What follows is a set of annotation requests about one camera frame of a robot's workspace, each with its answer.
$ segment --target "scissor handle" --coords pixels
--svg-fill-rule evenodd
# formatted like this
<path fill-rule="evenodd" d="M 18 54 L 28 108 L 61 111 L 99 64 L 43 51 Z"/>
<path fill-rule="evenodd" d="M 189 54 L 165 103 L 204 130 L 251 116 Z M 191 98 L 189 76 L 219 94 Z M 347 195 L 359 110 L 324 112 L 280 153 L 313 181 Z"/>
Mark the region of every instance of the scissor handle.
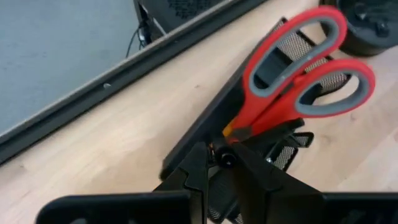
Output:
<path fill-rule="evenodd" d="M 305 105 L 303 95 L 322 79 L 335 73 L 350 73 L 359 80 L 356 90 L 346 98 L 326 105 Z M 253 135 L 278 124 L 297 118 L 322 118 L 349 112 L 366 102 L 374 91 L 373 71 L 355 59 L 339 59 L 324 63 L 308 74 L 296 77 L 293 87 L 262 114 L 252 125 Z"/>
<path fill-rule="evenodd" d="M 258 88 L 254 83 L 254 75 L 261 63 L 286 37 L 315 22 L 322 22 L 328 26 L 329 33 L 326 39 L 308 54 L 290 64 L 269 87 Z M 346 30 L 346 19 L 339 10 L 330 6 L 321 6 L 295 16 L 267 36 L 253 53 L 243 71 L 245 101 L 234 120 L 233 128 L 250 126 L 294 77 L 301 75 L 310 64 L 336 50 L 343 43 Z"/>

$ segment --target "black cable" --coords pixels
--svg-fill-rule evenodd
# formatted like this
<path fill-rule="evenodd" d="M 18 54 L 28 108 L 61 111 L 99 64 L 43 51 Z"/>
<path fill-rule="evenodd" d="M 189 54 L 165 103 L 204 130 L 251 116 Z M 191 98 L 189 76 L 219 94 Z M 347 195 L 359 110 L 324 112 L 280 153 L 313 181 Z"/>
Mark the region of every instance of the black cable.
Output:
<path fill-rule="evenodd" d="M 129 43 L 129 47 L 127 48 L 126 58 L 128 58 L 128 56 L 130 54 L 131 45 L 134 41 L 134 38 L 136 37 L 136 35 L 139 33 L 140 30 L 143 32 L 144 38 L 148 39 L 149 37 L 147 37 L 147 36 L 150 35 L 150 31 L 149 31 L 149 27 L 148 27 L 146 20 L 141 21 L 141 23 L 138 25 L 137 29 L 132 34 L 130 43 Z M 138 37 L 138 41 L 139 41 L 139 50 L 143 49 L 148 44 L 146 40 L 141 40 L 140 37 Z"/>
<path fill-rule="evenodd" d="M 130 43 L 129 43 L 129 47 L 127 48 L 127 52 L 126 52 L 126 58 L 128 58 L 128 56 L 129 56 L 129 54 L 130 54 L 130 49 L 131 49 L 132 41 L 134 40 L 134 38 L 135 38 L 136 35 L 138 34 L 138 31 L 139 31 L 139 29 L 140 29 L 140 26 L 141 26 L 141 25 L 139 25 L 139 26 L 137 27 L 136 31 L 134 31 L 134 33 L 133 33 L 132 36 L 131 36 Z"/>

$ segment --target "gray screen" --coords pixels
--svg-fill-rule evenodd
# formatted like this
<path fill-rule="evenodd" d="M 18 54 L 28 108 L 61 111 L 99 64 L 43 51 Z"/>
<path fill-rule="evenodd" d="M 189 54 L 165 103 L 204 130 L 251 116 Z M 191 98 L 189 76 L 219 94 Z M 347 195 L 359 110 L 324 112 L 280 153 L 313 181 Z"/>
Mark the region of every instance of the gray screen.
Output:
<path fill-rule="evenodd" d="M 0 136 L 124 59 L 137 26 L 132 0 L 0 0 Z"/>

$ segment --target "black speaker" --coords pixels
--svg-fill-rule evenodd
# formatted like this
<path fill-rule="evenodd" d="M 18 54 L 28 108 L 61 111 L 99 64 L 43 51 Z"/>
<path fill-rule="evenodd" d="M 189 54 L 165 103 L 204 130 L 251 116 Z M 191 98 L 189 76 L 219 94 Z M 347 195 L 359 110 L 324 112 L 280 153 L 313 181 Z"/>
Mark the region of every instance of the black speaker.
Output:
<path fill-rule="evenodd" d="M 215 6 L 221 0 L 167 0 L 175 16 L 181 19 L 191 19 L 201 12 Z"/>
<path fill-rule="evenodd" d="M 320 0 L 347 18 L 348 33 L 340 50 L 373 56 L 398 44 L 398 0 Z"/>

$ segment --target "wooden desk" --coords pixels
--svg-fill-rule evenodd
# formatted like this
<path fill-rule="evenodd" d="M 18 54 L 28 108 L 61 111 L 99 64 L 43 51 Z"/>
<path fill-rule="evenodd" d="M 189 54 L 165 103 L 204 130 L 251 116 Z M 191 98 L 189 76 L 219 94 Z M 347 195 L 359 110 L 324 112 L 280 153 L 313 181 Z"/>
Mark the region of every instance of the wooden desk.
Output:
<path fill-rule="evenodd" d="M 280 17 L 316 5 L 270 0 L 2 166 L 0 223 L 32 223 L 63 195 L 151 191 L 162 159 L 257 41 Z M 323 37 L 319 27 L 305 32 Z M 367 60 L 377 88 L 366 105 L 307 121 L 315 142 L 290 174 L 320 190 L 398 190 L 397 57 L 392 49 Z"/>

